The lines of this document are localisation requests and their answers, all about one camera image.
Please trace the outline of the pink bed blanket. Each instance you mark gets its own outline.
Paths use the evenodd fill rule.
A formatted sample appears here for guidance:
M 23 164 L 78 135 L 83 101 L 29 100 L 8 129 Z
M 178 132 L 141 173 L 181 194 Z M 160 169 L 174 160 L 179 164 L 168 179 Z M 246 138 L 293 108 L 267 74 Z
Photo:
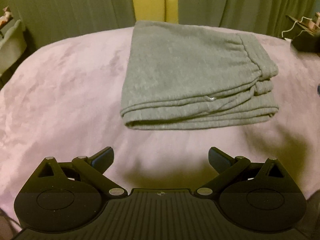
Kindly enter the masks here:
M 300 230 L 319 237 L 319 56 L 288 41 L 257 40 L 277 64 L 279 112 L 268 122 L 194 131 L 139 131 L 124 126 L 120 97 L 132 29 L 103 31 L 42 47 L 1 90 L 1 208 L 15 218 L 14 200 L 47 156 L 71 161 L 114 149 L 107 178 L 132 188 L 197 189 L 216 172 L 215 146 L 252 162 L 280 160 L 309 200 Z

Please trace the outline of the grey sweatpants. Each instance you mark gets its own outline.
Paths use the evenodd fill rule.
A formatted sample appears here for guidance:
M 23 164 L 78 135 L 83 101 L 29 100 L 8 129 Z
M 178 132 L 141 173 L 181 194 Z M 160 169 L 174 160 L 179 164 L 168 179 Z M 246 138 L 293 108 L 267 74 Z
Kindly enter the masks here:
M 277 65 L 252 34 L 199 26 L 135 24 L 120 116 L 132 129 L 207 129 L 255 124 L 279 110 Z M 204 96 L 215 97 L 207 101 Z

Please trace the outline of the pale storage bin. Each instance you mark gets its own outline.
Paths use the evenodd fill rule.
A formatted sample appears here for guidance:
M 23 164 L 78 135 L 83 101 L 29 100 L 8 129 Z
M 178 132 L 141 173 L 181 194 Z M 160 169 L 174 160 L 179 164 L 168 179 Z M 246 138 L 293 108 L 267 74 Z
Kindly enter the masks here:
M 22 22 L 17 20 L 1 39 L 1 76 L 22 56 L 26 48 Z

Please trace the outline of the grey-green curtain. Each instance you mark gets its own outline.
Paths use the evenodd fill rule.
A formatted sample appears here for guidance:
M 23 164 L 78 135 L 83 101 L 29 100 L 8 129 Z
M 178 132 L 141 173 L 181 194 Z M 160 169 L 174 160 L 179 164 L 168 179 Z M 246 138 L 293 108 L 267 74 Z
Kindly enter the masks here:
M 311 16 L 318 0 L 178 0 L 178 23 L 278 37 L 286 15 Z M 33 50 L 69 37 L 133 26 L 133 0 L 1 0 L 21 20 Z

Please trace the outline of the yellow curtain panel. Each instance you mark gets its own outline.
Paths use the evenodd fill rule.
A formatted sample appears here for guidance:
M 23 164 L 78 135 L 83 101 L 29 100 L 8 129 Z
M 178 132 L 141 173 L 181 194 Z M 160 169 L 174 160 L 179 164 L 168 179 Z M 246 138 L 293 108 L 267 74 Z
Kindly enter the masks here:
M 178 0 L 133 0 L 138 21 L 178 23 Z

